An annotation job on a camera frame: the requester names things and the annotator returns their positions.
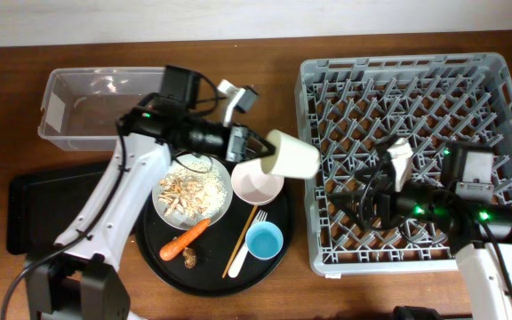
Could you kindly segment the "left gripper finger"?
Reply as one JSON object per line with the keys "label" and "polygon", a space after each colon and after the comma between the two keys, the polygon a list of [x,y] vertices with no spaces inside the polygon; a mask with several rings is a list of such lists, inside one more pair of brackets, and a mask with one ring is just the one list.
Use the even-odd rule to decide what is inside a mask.
{"label": "left gripper finger", "polygon": [[253,154],[274,154],[276,147],[252,129],[248,130],[247,149]]}
{"label": "left gripper finger", "polygon": [[248,152],[244,154],[243,161],[248,162],[255,159],[260,159],[268,156],[273,156],[275,154],[274,151],[266,151],[266,152]]}

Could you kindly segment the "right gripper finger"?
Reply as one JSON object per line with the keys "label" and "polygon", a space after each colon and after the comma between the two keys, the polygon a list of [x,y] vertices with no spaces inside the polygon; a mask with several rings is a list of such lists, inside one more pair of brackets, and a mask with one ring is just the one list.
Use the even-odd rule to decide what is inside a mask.
{"label": "right gripper finger", "polygon": [[375,217],[373,198],[358,195],[328,195],[327,199],[337,211],[342,211],[363,231],[374,230],[372,219]]}
{"label": "right gripper finger", "polygon": [[328,180],[326,183],[326,196],[328,199],[352,199],[360,200],[364,194],[368,194],[372,184],[355,178],[348,180]]}

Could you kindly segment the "cream plastic cup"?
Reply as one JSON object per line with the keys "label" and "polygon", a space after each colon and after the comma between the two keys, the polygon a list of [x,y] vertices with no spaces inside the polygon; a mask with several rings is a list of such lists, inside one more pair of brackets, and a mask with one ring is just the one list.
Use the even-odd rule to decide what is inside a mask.
{"label": "cream plastic cup", "polygon": [[261,159],[260,168],[264,173],[303,180],[316,175],[320,165],[317,148],[278,130],[270,131],[266,140],[276,151]]}

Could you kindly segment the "pink plastic bowl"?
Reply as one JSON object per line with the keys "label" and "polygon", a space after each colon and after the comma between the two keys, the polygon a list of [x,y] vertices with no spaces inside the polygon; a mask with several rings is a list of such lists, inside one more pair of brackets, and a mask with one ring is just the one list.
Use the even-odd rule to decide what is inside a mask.
{"label": "pink plastic bowl", "polygon": [[252,205],[271,203],[282,191],[284,177],[266,174],[261,160],[237,164],[231,173],[232,189],[236,196]]}

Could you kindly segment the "white plastic fork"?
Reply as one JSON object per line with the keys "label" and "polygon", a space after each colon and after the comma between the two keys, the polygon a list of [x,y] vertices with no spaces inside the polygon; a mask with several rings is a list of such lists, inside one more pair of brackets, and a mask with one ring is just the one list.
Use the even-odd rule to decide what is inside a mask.
{"label": "white plastic fork", "polygon": [[[267,216],[268,214],[266,212],[259,210],[255,217],[252,219],[251,227],[258,222],[265,221]],[[243,242],[243,245],[238,250],[235,258],[231,262],[231,266],[228,269],[227,275],[230,278],[236,278],[239,275],[247,255],[248,245],[246,242]]]}

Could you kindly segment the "light blue plastic cup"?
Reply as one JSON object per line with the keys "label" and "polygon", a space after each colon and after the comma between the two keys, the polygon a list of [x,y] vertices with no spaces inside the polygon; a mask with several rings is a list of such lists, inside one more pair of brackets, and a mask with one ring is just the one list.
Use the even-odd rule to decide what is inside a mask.
{"label": "light blue plastic cup", "polygon": [[284,245],[281,229],[269,221],[257,222],[249,227],[245,242],[248,252],[258,260],[271,260]]}

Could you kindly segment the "wooden chopstick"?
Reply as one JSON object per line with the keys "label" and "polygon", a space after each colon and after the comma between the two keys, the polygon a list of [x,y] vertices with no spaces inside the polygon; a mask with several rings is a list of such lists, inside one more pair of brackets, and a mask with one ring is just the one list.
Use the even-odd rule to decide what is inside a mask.
{"label": "wooden chopstick", "polygon": [[236,242],[236,245],[235,245],[235,247],[234,247],[234,249],[233,249],[233,251],[232,251],[232,253],[231,253],[230,257],[229,257],[228,264],[225,267],[225,269],[224,269],[224,271],[222,273],[221,278],[225,278],[225,276],[227,275],[228,270],[230,269],[230,267],[232,265],[232,262],[233,262],[234,258],[236,257],[236,255],[237,255],[237,253],[238,253],[238,251],[240,249],[240,246],[241,246],[241,243],[243,242],[244,236],[245,236],[248,228],[251,226],[252,220],[253,220],[253,218],[254,218],[254,216],[256,214],[257,209],[258,209],[258,205],[254,205],[253,208],[252,208],[252,211],[251,211],[251,213],[250,213],[250,215],[249,215],[249,217],[248,217],[248,219],[246,221],[246,223],[244,224],[244,228],[243,228],[243,230],[242,230],[242,232],[241,232],[241,234],[240,234],[240,236],[239,236],[239,238],[238,238],[238,240]]}

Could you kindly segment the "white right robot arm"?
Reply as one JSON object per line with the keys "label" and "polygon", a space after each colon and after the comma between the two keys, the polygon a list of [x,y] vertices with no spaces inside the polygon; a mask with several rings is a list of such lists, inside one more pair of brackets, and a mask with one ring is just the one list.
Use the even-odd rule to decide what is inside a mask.
{"label": "white right robot arm", "polygon": [[364,188],[331,193],[329,202],[363,231],[399,228],[409,219],[433,224],[447,238],[472,316],[512,319],[512,206],[492,201],[492,149],[448,142],[437,187],[412,180],[406,138],[392,136],[375,149],[378,164],[357,174]]}

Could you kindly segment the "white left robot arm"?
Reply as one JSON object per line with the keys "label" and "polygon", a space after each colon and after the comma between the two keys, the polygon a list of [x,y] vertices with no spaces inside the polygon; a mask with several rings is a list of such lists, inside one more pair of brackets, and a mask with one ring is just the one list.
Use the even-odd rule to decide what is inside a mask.
{"label": "white left robot arm", "polygon": [[157,91],[144,95],[116,120],[116,146],[106,171],[71,224],[47,252],[30,253],[6,291],[6,318],[15,289],[27,287],[34,319],[134,319],[131,299],[118,275],[125,243],[153,187],[168,173],[176,150],[242,163],[271,156],[275,147],[232,120],[259,95],[250,86],[212,84],[213,104],[226,102],[221,122],[198,111],[205,75],[177,66],[164,69]]}

